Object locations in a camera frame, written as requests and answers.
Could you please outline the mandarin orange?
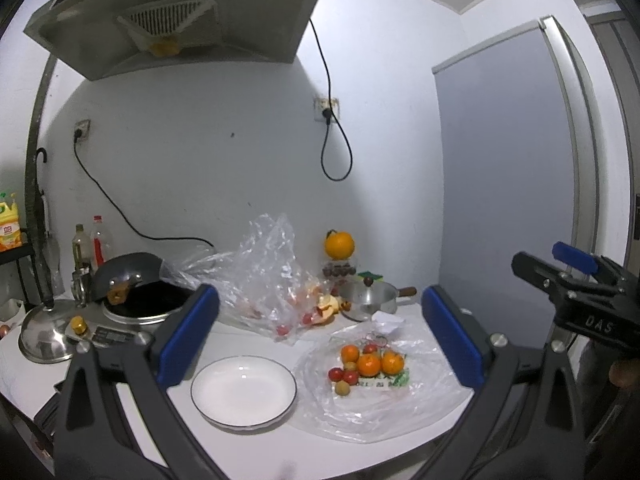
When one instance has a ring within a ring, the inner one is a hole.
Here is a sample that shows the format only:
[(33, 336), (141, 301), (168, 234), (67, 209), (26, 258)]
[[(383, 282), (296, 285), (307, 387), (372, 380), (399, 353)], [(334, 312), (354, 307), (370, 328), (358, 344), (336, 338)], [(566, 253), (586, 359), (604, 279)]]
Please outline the mandarin orange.
[(405, 357), (398, 352), (387, 350), (381, 358), (381, 370), (387, 376), (397, 376), (405, 369)]
[(361, 377), (378, 376), (382, 370), (382, 361), (377, 353), (363, 353), (356, 362), (357, 372)]
[(343, 363), (356, 363), (360, 357), (360, 349), (354, 344), (346, 344), (341, 348), (341, 361)]

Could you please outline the small yellow fruit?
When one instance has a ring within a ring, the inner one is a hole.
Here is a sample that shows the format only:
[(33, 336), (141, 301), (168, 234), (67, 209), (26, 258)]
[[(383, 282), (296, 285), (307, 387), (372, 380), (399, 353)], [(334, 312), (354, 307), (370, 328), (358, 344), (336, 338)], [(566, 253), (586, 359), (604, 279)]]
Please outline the small yellow fruit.
[(344, 382), (344, 380), (341, 380), (335, 384), (334, 391), (339, 396), (348, 396), (350, 393), (350, 385)]

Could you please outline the red cherry tomato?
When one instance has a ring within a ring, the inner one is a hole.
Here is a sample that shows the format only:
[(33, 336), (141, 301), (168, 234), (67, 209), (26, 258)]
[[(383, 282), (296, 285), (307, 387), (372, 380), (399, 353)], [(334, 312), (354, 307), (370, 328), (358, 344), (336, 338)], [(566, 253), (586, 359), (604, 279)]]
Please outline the red cherry tomato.
[(341, 367), (333, 367), (328, 371), (331, 382), (340, 382), (344, 377), (344, 370)]
[(354, 386), (358, 384), (359, 374), (356, 370), (345, 370), (343, 373), (343, 380), (347, 382), (350, 386)]

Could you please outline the steel dome lid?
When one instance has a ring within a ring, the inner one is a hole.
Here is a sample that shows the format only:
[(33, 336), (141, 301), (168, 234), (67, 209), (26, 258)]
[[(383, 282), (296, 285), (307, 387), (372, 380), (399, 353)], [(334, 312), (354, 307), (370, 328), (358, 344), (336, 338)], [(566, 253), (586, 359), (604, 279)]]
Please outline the steel dome lid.
[(75, 315), (74, 300), (57, 299), (52, 307), (30, 310), (21, 325), (18, 348), (21, 354), (37, 364), (55, 364), (73, 357), (75, 343), (66, 336), (66, 328)]

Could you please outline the steel induction cooker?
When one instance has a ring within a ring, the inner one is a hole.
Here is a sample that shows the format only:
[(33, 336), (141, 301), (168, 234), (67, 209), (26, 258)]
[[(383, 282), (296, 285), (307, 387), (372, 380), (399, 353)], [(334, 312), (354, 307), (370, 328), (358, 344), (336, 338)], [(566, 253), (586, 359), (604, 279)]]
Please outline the steel induction cooker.
[(64, 335), (75, 344), (88, 340), (100, 348), (126, 344), (134, 339), (136, 333), (154, 334), (166, 318), (177, 312), (178, 310), (173, 310), (143, 318), (127, 318), (116, 315), (99, 304), (88, 304), (77, 309), (72, 315), (72, 319), (65, 326)]

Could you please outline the grey refrigerator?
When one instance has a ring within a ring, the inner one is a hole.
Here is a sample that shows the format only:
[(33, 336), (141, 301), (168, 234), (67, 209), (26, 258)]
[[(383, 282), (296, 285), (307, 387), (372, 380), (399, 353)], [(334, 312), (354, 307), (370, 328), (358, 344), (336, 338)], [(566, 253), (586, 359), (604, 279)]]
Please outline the grey refrigerator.
[(551, 16), (434, 68), (442, 130), (439, 281), (488, 332), (538, 347), (554, 311), (516, 278), (518, 252), (591, 252), (599, 183), (594, 96), (573, 41)]

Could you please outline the printed flat plastic bag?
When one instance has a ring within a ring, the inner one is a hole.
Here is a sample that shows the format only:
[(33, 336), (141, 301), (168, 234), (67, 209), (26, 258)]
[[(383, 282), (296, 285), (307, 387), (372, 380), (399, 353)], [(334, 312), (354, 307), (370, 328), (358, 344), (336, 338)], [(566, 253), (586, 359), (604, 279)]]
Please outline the printed flat plastic bag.
[[(397, 373), (361, 375), (349, 393), (335, 391), (330, 370), (342, 367), (341, 350), (375, 344), (378, 356), (402, 365)], [(373, 443), (433, 425), (472, 396), (459, 384), (426, 323), (369, 321), (323, 337), (296, 363), (294, 427), (337, 441)]]

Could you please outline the black umbrella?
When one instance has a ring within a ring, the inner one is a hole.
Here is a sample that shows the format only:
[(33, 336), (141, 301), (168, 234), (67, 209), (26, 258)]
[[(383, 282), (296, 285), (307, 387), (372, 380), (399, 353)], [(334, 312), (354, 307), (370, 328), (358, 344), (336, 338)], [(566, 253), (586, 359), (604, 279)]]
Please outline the black umbrella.
[(38, 283), (42, 291), (42, 302), (48, 308), (54, 305), (52, 292), (51, 272), (47, 264), (44, 248), (46, 248), (47, 229), (46, 212), (44, 211), (43, 192), (38, 182), (38, 160), (42, 158), (45, 164), (48, 161), (48, 153), (45, 148), (37, 148), (29, 169), (32, 170), (30, 177), (30, 199), (32, 200), (32, 244), (34, 245), (36, 268), (38, 272)]

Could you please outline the red cap bottle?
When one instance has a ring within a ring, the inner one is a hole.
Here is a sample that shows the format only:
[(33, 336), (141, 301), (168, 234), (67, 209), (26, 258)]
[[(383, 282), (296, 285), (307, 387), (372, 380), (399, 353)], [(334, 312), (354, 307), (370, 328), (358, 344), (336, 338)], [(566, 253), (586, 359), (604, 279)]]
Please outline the red cap bottle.
[(93, 217), (90, 240), (93, 249), (93, 260), (96, 267), (99, 268), (114, 256), (111, 234), (108, 232), (101, 216)]

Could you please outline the small steel pot with lid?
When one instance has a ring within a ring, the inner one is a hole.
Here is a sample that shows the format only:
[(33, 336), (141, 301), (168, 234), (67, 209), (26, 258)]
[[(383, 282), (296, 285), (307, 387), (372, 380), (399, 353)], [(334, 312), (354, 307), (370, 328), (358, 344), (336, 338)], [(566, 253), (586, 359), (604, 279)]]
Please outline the small steel pot with lid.
[(395, 314), (399, 299), (411, 298), (418, 293), (415, 287), (397, 288), (372, 278), (346, 282), (337, 291), (341, 300), (349, 303), (343, 314), (354, 322), (369, 321), (376, 312)]

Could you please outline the oil bottle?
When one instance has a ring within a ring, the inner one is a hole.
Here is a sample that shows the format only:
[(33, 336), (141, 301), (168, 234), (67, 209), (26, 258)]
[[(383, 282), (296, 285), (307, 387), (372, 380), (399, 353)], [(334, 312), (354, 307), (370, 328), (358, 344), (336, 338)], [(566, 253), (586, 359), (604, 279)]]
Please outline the oil bottle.
[(76, 271), (87, 270), (92, 271), (92, 246), (91, 238), (81, 223), (75, 228), (75, 234), (72, 239), (72, 253), (74, 258), (74, 267)]

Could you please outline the yellow oil container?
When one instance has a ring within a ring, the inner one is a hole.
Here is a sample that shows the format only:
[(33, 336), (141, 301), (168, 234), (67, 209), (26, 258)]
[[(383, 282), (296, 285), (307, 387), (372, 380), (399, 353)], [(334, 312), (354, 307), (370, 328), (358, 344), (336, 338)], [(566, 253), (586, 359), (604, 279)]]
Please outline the yellow oil container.
[(23, 245), (20, 212), (15, 195), (1, 193), (0, 197), (0, 252)]

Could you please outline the crumpled clear plastic bag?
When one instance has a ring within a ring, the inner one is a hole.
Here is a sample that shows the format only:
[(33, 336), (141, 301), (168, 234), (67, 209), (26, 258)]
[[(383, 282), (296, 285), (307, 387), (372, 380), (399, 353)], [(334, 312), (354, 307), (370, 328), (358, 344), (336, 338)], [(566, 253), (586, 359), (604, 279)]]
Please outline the crumpled clear plastic bag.
[[(181, 260), (166, 261), (160, 277), (189, 290), (202, 285), (218, 292), (218, 321), (288, 344), (311, 324), (318, 300), (329, 283), (303, 268), (295, 255), (295, 233), (285, 214), (262, 214), (232, 252), (204, 248)], [(291, 327), (279, 337), (278, 325)]]

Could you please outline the steel range hood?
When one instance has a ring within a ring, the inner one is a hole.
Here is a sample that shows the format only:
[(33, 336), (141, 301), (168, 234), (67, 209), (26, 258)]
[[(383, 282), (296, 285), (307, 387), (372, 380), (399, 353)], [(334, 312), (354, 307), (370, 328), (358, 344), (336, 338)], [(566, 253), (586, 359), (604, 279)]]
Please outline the steel range hood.
[(96, 81), (199, 62), (290, 64), (318, 0), (50, 0), (24, 32)]

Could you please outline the wall socket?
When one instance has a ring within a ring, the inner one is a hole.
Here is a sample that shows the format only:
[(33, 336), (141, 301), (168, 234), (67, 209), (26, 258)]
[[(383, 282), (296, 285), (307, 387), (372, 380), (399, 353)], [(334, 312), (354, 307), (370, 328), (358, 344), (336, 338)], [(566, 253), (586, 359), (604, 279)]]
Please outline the wall socket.
[(74, 125), (74, 142), (80, 142), (83, 140), (87, 140), (89, 133), (90, 133), (90, 127), (91, 127), (91, 120), (90, 119), (83, 119), (80, 120), (79, 122), (76, 122), (76, 124)]
[(314, 120), (316, 122), (337, 122), (340, 119), (340, 101), (338, 99), (314, 99)]

